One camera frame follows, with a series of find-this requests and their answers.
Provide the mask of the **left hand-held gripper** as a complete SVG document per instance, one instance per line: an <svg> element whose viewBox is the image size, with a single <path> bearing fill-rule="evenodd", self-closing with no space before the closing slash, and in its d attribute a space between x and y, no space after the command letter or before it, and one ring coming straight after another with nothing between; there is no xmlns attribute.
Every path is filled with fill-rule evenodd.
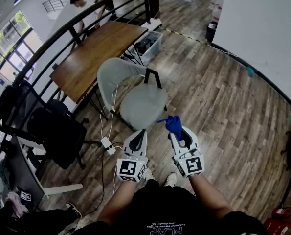
<svg viewBox="0 0 291 235"><path fill-rule="evenodd" d="M125 153L117 159L117 177L122 181L140 182L148 162L147 131L142 129L131 134L124 141L123 150Z"/></svg>

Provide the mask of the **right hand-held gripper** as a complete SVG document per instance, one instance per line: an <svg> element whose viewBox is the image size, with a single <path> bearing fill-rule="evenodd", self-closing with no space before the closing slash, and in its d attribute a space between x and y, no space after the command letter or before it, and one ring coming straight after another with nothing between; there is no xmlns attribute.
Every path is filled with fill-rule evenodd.
<svg viewBox="0 0 291 235"><path fill-rule="evenodd" d="M182 140L169 132L169 138L175 155L173 161L183 178L200 175L205 171L204 155L199 149L197 136L187 127L182 126Z"/></svg>

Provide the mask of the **blue cloth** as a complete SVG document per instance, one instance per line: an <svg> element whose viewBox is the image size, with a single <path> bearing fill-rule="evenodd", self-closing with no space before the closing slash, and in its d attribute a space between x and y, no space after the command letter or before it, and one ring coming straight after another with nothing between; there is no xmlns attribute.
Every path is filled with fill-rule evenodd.
<svg viewBox="0 0 291 235"><path fill-rule="evenodd" d="M182 123L180 117L175 116L168 116L166 119L158 120L157 123L165 122L165 128L176 135L179 141L183 140L182 136Z"/></svg>

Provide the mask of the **grey upholstered chair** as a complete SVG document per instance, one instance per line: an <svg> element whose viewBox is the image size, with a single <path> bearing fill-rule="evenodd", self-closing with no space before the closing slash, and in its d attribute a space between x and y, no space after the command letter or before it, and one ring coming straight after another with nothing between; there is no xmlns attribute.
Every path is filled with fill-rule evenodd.
<svg viewBox="0 0 291 235"><path fill-rule="evenodd" d="M144 82L126 94L117 113L113 93L121 82L132 76L143 76ZM167 110L168 93L162 88L155 70L120 58L110 58L100 66L97 82L107 110L132 130L147 129Z"/></svg>

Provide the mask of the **person's right forearm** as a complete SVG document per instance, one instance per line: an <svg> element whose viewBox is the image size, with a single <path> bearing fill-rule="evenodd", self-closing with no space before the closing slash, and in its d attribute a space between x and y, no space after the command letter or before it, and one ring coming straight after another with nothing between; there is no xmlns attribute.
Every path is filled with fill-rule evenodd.
<svg viewBox="0 0 291 235"><path fill-rule="evenodd" d="M189 178L195 195L200 199L203 207L216 219L222 219L233 212L226 198L203 175Z"/></svg>

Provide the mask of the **black mesh office chair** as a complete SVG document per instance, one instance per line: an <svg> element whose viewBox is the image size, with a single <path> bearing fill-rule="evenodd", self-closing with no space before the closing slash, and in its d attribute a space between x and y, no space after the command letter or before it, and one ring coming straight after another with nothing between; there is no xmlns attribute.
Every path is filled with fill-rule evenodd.
<svg viewBox="0 0 291 235"><path fill-rule="evenodd" d="M62 169L80 157L85 127L68 114L63 103L43 101L27 81L4 89L0 117L5 131L42 145L46 155Z"/></svg>

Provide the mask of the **person's left white shoe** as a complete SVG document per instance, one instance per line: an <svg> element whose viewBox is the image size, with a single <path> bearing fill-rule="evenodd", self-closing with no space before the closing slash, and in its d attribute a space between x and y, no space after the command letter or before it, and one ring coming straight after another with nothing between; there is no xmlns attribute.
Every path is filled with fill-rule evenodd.
<svg viewBox="0 0 291 235"><path fill-rule="evenodd" d="M146 168L146 170L143 173L143 178L145 179L145 181L149 181L149 180L156 180L152 171L149 168Z"/></svg>

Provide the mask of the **person's white shoe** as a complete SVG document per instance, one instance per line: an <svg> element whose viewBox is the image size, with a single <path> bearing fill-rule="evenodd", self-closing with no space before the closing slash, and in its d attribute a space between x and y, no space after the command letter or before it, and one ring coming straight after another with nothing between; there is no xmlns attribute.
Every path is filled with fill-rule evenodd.
<svg viewBox="0 0 291 235"><path fill-rule="evenodd" d="M174 187L177 183L178 176L175 172L171 172L165 181L164 187Z"/></svg>
<svg viewBox="0 0 291 235"><path fill-rule="evenodd" d="M149 180L156 180L152 171L149 168L146 168L146 170L143 173L143 178L145 179L145 181L149 181Z"/></svg>

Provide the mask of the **person's right white shoe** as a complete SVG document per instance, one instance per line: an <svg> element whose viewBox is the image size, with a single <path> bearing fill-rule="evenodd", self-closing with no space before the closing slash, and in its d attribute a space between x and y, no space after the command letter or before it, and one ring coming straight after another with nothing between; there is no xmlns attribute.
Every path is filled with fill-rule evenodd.
<svg viewBox="0 0 291 235"><path fill-rule="evenodd" d="M171 172L165 181L164 187L174 187L177 183L178 176L175 172Z"/></svg>

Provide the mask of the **brown wooden table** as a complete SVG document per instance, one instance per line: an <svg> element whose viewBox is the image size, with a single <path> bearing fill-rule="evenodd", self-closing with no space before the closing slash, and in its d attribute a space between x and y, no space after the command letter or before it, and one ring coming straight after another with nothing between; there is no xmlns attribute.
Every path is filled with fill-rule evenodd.
<svg viewBox="0 0 291 235"><path fill-rule="evenodd" d="M120 57L148 28L129 23L109 21L87 37L50 75L51 80L69 97L76 107L82 100L90 100L99 67L106 60Z"/></svg>

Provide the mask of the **yellow black striped tape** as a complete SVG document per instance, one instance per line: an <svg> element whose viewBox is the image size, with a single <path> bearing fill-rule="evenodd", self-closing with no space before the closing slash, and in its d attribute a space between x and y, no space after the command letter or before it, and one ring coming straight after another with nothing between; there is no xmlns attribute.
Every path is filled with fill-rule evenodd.
<svg viewBox="0 0 291 235"><path fill-rule="evenodd" d="M195 39L195 38L193 38L193 37L190 37L190 36L187 36L187 35L185 35L185 34L182 34L182 33L178 33L178 32L176 32L176 31L172 31L172 30L169 30L169 29L166 29L166 28L162 28L162 27L159 27L161 30L164 30L164 31L167 31L167 32L170 32L170 33L174 33L174 34L177 34L177 35L180 35L180 36L183 36L183 37L186 37L186 38L188 38L188 39L191 39L191 40L194 40L194 41L196 41L196 42L199 42L199 43L201 43L201 44L204 44L204 45L209 45L208 43L206 43L206 42L203 42L203 41L201 41L201 40L198 40L198 39Z"/></svg>

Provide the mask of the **red fire extinguisher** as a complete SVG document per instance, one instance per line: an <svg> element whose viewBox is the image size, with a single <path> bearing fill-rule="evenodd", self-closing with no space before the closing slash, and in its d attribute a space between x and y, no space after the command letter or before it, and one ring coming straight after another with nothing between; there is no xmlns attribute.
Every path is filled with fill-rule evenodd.
<svg viewBox="0 0 291 235"><path fill-rule="evenodd" d="M272 217L281 218L281 219L289 219L291 216L291 207L284 208L274 208L272 211Z"/></svg>

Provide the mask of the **red extinguisher box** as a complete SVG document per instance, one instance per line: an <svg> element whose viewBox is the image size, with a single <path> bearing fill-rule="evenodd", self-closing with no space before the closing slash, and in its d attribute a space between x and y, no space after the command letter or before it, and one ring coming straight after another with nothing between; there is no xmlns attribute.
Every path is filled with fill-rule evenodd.
<svg viewBox="0 0 291 235"><path fill-rule="evenodd" d="M291 224L280 219L268 218L264 222L264 227L268 235L285 235Z"/></svg>

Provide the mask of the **black metal railing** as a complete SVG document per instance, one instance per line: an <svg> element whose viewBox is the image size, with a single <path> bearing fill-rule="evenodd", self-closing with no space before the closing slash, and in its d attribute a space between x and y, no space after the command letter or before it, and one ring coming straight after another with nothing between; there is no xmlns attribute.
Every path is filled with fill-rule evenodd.
<svg viewBox="0 0 291 235"><path fill-rule="evenodd" d="M81 44L81 39L80 36L81 34L77 34L75 29L74 29L74 25L76 23L78 23L80 20L82 20L84 17L86 17L87 15L89 15L90 13L92 13L93 11L95 11L96 9L107 5L109 3L111 3L113 0L100 0L97 1L93 6L89 7L88 9L86 9L84 12L78 14L77 16L73 17L71 20L69 20L67 23L65 23L61 28L59 28L39 49L38 51L32 56L32 58L27 62L27 64L24 66L23 70L19 72L19 74L17 75L17 77L15 78L14 82L13 82L13 86L17 86L19 85L25 77L25 74L27 73L27 71L32 68L32 65L34 63L36 63L41 57L42 55L61 37L63 36L67 31L70 32L70 34L72 35L72 39L68 42L68 44L62 48L62 50L60 52L58 52L49 62L48 64L43 68L43 70L39 73L39 75L37 76L37 78L34 80L34 82L37 82L42 75L45 73L45 71L50 67L50 65L57 59L57 57L59 57L66 48L68 48L71 44L73 44L74 42L76 42L78 45ZM150 15L149 15L149 4L148 4L148 0L145 0L144 5L146 7L146 17L147 20L150 19Z"/></svg>

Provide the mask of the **large glass window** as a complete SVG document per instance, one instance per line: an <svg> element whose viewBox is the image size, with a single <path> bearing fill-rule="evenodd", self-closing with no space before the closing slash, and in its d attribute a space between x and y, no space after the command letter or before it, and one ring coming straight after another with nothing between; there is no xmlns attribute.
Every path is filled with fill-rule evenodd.
<svg viewBox="0 0 291 235"><path fill-rule="evenodd" d="M42 40L19 10L0 30L0 74L13 82L42 45Z"/></svg>

